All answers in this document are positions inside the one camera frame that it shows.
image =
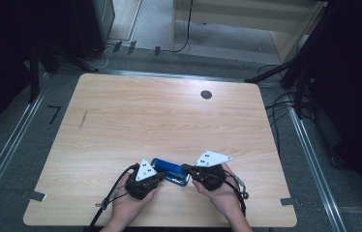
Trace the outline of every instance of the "wood grain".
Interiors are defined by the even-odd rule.
[[[203,90],[213,97],[203,99]],[[252,226],[296,224],[293,207],[280,202],[290,196],[256,85],[95,74],[75,88],[36,186],[47,200],[31,201],[24,222],[88,225],[128,166],[153,158],[194,164],[204,150],[233,157]],[[107,209],[98,224],[109,217]],[[164,181],[132,226],[228,225],[191,183]]]

